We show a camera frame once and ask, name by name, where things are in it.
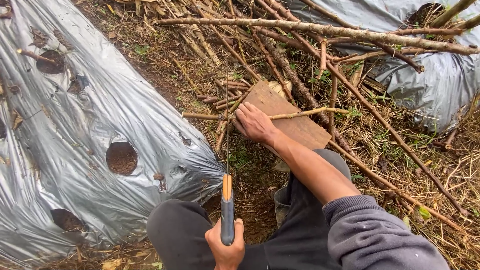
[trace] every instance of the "pile of sticks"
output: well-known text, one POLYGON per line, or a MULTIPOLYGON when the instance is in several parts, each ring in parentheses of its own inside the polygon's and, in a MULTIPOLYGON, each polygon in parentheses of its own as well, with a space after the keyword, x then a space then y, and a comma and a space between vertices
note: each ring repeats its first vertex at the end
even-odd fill
MULTIPOLYGON (((320 74, 325 70, 329 70, 332 74, 332 96, 330 98, 330 108, 331 110, 319 110, 315 113, 320 119, 320 124, 328 128, 332 139, 329 144, 335 148, 338 152, 347 157, 350 161, 356 164, 366 176, 368 176, 380 189, 384 190, 386 194, 391 196, 393 199, 397 200, 404 207, 411 210, 412 208, 422 207, 430 212, 430 214, 442 222, 448 224, 449 226, 455 228, 461 233, 466 233, 460 226, 449 218, 441 215, 437 211, 423 205, 418 200, 407 195, 405 192, 402 192, 395 185, 390 183, 385 178, 377 175, 372 170, 370 170, 364 162, 362 162, 355 152, 351 149, 348 142, 342 137, 342 135, 336 130, 334 123, 334 113, 336 105, 336 93, 338 84, 342 84, 344 88, 348 89, 364 106, 375 119, 380 122, 386 130, 390 133, 391 137, 396 141, 410 158, 428 175, 428 177, 433 181, 433 183, 438 187, 439 191, 445 195, 446 198, 451 202, 451 204, 464 216, 468 216, 469 212, 463 209, 458 202, 452 197, 451 194, 440 183, 439 179, 423 164, 423 162, 417 157, 415 152, 405 143, 405 141, 400 137, 400 135, 395 131, 390 124, 382 117, 382 115, 376 110, 376 108, 366 99, 364 96, 357 90, 356 86, 352 85, 350 81, 343 74, 341 65, 346 63, 352 63, 357 61, 364 61, 370 57, 379 57, 384 55, 390 55, 396 57, 406 62, 412 68, 414 68, 418 73, 425 72, 423 66, 416 64, 411 58, 407 57, 407 54, 421 54, 429 52, 450 52, 461 55, 469 54, 478 54, 480 49, 475 46, 462 46, 456 43, 448 42, 437 42, 432 40, 423 39, 421 37, 407 37, 408 35, 442 35, 442 36, 456 36, 461 35, 465 31, 465 25, 469 27, 475 27, 478 25, 478 21, 474 22, 465 22, 461 27, 456 27, 453 29, 440 29, 440 28, 421 28, 421 29, 405 29, 398 30, 391 33, 376 33, 366 30, 360 30, 358 26, 350 25, 347 22, 343 21, 341 18, 338 18, 336 15, 328 12, 322 7, 316 5, 310 0, 301 0, 312 10, 319 12, 322 16, 330 18, 335 21, 341 27, 333 27, 329 25, 318 25, 318 24, 309 24, 301 22, 297 17, 293 16, 289 10, 287 10, 282 4, 276 0, 255 0, 256 5, 249 5, 249 3, 243 2, 246 10, 250 11, 250 17, 246 16, 240 12, 237 6, 233 5, 231 0, 228 3, 221 5, 216 0, 207 0, 210 6, 215 6, 218 12, 221 14, 219 16, 206 15, 203 8, 208 6, 205 3, 197 3, 195 0, 190 0, 190 12, 195 13, 196 17, 189 16, 188 18, 175 18, 175 19, 161 19, 156 20, 156 25, 174 25, 176 27, 182 28, 186 25, 207 25, 218 39, 222 42, 223 47, 230 52, 233 58, 235 58, 249 73, 252 84, 260 81, 261 77, 247 64, 243 51, 240 49, 240 53, 237 53, 231 44, 225 39, 225 37, 218 31, 216 25, 229 25, 233 27, 234 34, 237 35, 241 30, 244 35, 249 35, 252 37, 252 40, 255 41, 255 44, 251 44, 253 48, 260 51, 264 54, 265 61, 268 63, 273 75, 277 78, 279 83, 284 87, 285 94, 287 99, 294 104, 293 97, 291 96, 290 91, 286 88, 285 79, 278 72, 277 66, 293 85, 297 89, 298 99, 302 99, 304 104, 310 109, 319 108, 317 100, 312 96, 309 89, 304 85, 304 83, 299 79, 298 75, 294 70, 292 70, 288 64, 288 61, 285 61, 286 56, 283 52, 279 51, 275 43, 282 42, 291 48, 302 50, 320 63, 320 74), (290 33, 291 37, 282 35, 281 33, 290 33), (312 38, 320 44, 320 48, 314 48, 309 41, 307 41, 304 36, 312 38), (335 57, 328 53, 327 47, 331 44, 338 43, 360 43, 360 44, 369 44, 372 47, 378 48, 376 52, 371 52, 365 55, 348 55, 346 57, 335 57), (402 46, 402 50, 395 50, 397 46, 402 46)), ((456 8, 455 10, 464 10, 468 5, 465 4, 465 0, 460 1, 459 4, 463 4, 461 8, 456 8)), ((450 21, 456 14, 449 14, 450 18, 446 20, 450 21)), ((217 82, 218 86, 221 89, 225 89, 228 85, 229 97, 218 98, 218 97, 207 97, 198 94, 198 99, 207 103, 212 103, 213 106, 218 110, 224 112, 222 115, 218 116, 206 116, 203 119, 218 120, 220 121, 217 129, 217 145, 216 150, 219 151, 221 147, 221 142, 225 135, 225 130, 228 127, 226 120, 227 115, 232 114, 238 107, 238 105, 246 98, 246 96, 251 91, 251 85, 247 81, 242 83, 238 82, 217 82), (226 103, 229 103, 229 110, 226 110, 226 103)))

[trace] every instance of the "dark pants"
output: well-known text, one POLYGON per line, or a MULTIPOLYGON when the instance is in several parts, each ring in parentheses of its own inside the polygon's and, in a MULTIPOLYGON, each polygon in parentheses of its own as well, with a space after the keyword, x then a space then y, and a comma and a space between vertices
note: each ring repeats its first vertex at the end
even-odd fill
MULTIPOLYGON (((340 155, 326 149, 315 152, 351 179, 340 155)), ((323 205, 293 174, 287 190, 291 207, 282 227, 265 243, 246 245, 239 270, 342 269, 328 253, 329 228, 323 205)), ((205 240, 205 232, 211 228, 200 205, 172 199, 152 211, 147 234, 167 270, 213 270, 215 259, 205 240)))

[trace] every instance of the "hand saw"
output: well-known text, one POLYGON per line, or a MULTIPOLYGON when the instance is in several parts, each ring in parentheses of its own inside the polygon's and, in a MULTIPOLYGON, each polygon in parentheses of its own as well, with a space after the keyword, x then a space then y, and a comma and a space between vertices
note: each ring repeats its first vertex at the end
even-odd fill
MULTIPOLYGON (((227 87, 225 88, 225 97, 228 98, 228 62, 227 62, 227 87)), ((235 228, 233 225, 234 222, 234 196, 233 196, 233 182, 232 176, 230 175, 230 166, 228 165, 229 150, 230 150, 230 138, 228 136, 228 102, 227 102, 227 123, 225 124, 226 133, 227 133, 227 174, 223 175, 223 190, 222 190, 222 228, 220 233, 220 238, 224 245, 231 245, 235 240, 235 228)))

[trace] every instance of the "dry grass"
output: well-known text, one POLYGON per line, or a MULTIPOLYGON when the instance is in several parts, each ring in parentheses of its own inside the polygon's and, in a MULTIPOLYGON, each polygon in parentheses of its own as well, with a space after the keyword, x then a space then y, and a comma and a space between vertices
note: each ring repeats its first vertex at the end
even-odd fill
MULTIPOLYGON (((182 0, 174 3, 185 3, 182 0)), ((245 78, 249 75, 232 60, 221 46, 216 45, 218 39, 213 33, 202 28, 204 38, 211 44, 212 51, 218 57, 221 65, 212 66, 198 56, 198 53, 188 44, 188 35, 195 33, 192 28, 175 28, 155 26, 152 21, 155 15, 148 17, 149 24, 143 17, 136 15, 135 6, 108 4, 119 11, 110 13, 103 0, 83 2, 79 8, 106 36, 115 32, 111 39, 123 55, 137 70, 180 112, 197 112, 214 114, 212 107, 197 101, 192 94, 193 87, 185 80, 176 67, 173 59, 177 59, 186 70, 195 86, 204 95, 224 96, 223 91, 215 85, 215 80, 225 80, 227 76, 245 78)), ((222 29, 230 39, 235 39, 232 30, 222 29)), ((246 42, 243 48, 246 59, 251 67, 262 74, 265 79, 273 79, 267 65, 258 53, 254 44, 245 40, 245 33, 240 38, 246 42)), ((324 73, 316 80, 319 63, 302 51, 286 49, 290 65, 305 85, 312 90, 321 105, 328 104, 330 98, 331 78, 324 73)), ((358 65, 343 66, 345 74, 355 72, 358 65)), ((380 205, 387 211, 405 220, 408 216, 414 233, 421 234, 434 243, 448 260, 452 269, 480 269, 480 116, 479 112, 471 110, 462 120, 459 131, 453 142, 454 150, 442 152, 433 147, 433 141, 443 141, 437 135, 426 135, 422 130, 412 126, 411 113, 389 103, 389 97, 375 89, 367 87, 365 96, 373 103, 385 119, 401 134, 407 144, 415 150, 424 163, 440 177, 447 189, 457 198, 459 203, 472 213, 464 218, 458 215, 449 201, 438 193, 430 179, 418 172, 417 165, 390 139, 386 130, 366 111, 355 97, 342 86, 339 86, 337 107, 353 111, 349 116, 338 116, 336 127, 345 139, 355 149, 361 160, 379 175, 401 188, 411 197, 433 208, 461 225, 468 235, 460 235, 455 230, 435 219, 422 218, 417 210, 409 212, 396 201, 384 197, 384 191, 378 189, 371 180, 351 165, 354 183, 365 194, 377 198, 380 205)), ((191 120, 206 137, 210 145, 216 144, 216 122, 191 120)), ((277 188, 287 183, 287 175, 271 170, 275 156, 259 144, 245 140, 237 131, 230 134, 230 155, 226 154, 223 145, 219 160, 229 163, 234 171, 236 192, 236 214, 245 223, 247 243, 261 243, 276 229, 273 193, 277 188)), ((219 198, 212 198, 207 205, 210 217, 216 221, 219 217, 219 198)), ((55 262, 44 269, 99 269, 107 260, 121 259, 118 269, 154 269, 151 264, 158 260, 151 244, 141 243, 141 246, 125 245, 120 249, 98 253, 82 249, 82 263, 78 254, 55 262), (152 251, 149 256, 136 256, 138 252, 152 251)), ((14 269, 12 264, 4 265, 6 269, 14 269)))

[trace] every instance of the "ground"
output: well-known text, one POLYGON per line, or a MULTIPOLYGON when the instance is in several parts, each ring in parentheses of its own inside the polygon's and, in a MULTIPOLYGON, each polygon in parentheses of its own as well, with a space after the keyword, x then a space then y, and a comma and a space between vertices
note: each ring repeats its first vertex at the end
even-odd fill
MULTIPOLYGON (((183 44, 179 38, 181 33, 173 31, 171 27, 147 25, 144 17, 137 16, 134 4, 123 5, 110 0, 80 0, 74 1, 74 3, 102 31, 105 37, 115 44, 132 66, 180 112, 216 113, 208 104, 194 99, 192 93, 195 89, 178 69, 174 60, 178 60, 181 67, 186 70, 198 89, 201 89, 205 95, 222 95, 215 85, 215 80, 222 80, 227 74, 236 79, 248 77, 244 69, 236 62, 230 62, 228 70, 225 69, 226 65, 222 65, 221 68, 212 68, 183 44)), ((227 61, 228 54, 218 45, 219 41, 216 40, 216 37, 210 35, 206 38, 213 44, 213 49, 219 59, 222 62, 227 61)), ((297 71, 301 80, 311 89, 320 104, 327 104, 330 96, 331 76, 324 73, 320 79, 315 79, 319 75, 318 63, 301 51, 292 50, 289 53, 291 68, 297 71)), ((257 61, 251 57, 249 60, 255 71, 268 74, 265 62, 261 59, 257 61)), ((361 63, 345 66, 343 72, 347 76, 351 76, 360 67, 363 67, 361 63)), ((434 243, 451 268, 480 268, 478 255, 480 248, 480 196, 478 194, 480 162, 477 162, 477 159, 480 158, 480 121, 476 106, 469 110, 459 125, 453 142, 453 150, 447 151, 443 147, 438 147, 445 140, 444 135, 428 134, 417 125, 413 125, 411 113, 395 107, 390 102, 390 98, 379 92, 378 89, 367 87, 364 92, 381 115, 399 131, 420 160, 440 177, 445 188, 471 213, 471 216, 462 217, 456 212, 448 200, 438 193, 429 178, 419 171, 418 166, 397 146, 385 128, 342 86, 338 90, 337 107, 353 113, 336 118, 336 127, 339 132, 355 149, 368 168, 395 184, 414 199, 454 220, 467 233, 458 233, 437 219, 426 215, 421 211, 422 209, 414 208, 406 211, 401 206, 401 202, 392 200, 388 193, 376 187, 361 170, 349 162, 355 185, 364 194, 375 197, 388 212, 398 216, 411 226, 414 233, 423 235, 434 243)), ((201 120, 191 120, 191 123, 215 147, 214 133, 217 124, 201 120)), ((237 197, 236 215, 244 220, 246 242, 249 244, 262 243, 276 229, 273 193, 287 183, 288 175, 271 169, 276 157, 266 148, 245 140, 235 130, 230 136, 231 153, 227 156, 226 147, 223 145, 219 153, 219 160, 225 162, 228 159, 232 167, 235 179, 234 190, 237 197)), ((212 198, 204 207, 212 220, 215 221, 219 218, 218 196, 212 198)), ((111 256, 115 259, 109 259, 110 263, 115 264, 116 259, 123 259, 120 262, 123 262, 125 270, 158 268, 158 265, 155 264, 158 262, 158 257, 148 241, 125 244, 113 251, 106 252, 115 255, 111 256)), ((85 261, 79 263, 73 258, 68 262, 59 262, 57 268, 66 267, 65 263, 73 263, 74 266, 72 264, 68 264, 68 266, 76 269, 99 268, 102 260, 98 254, 95 254, 95 251, 85 250, 82 254, 86 258, 90 258, 88 263, 85 261)))

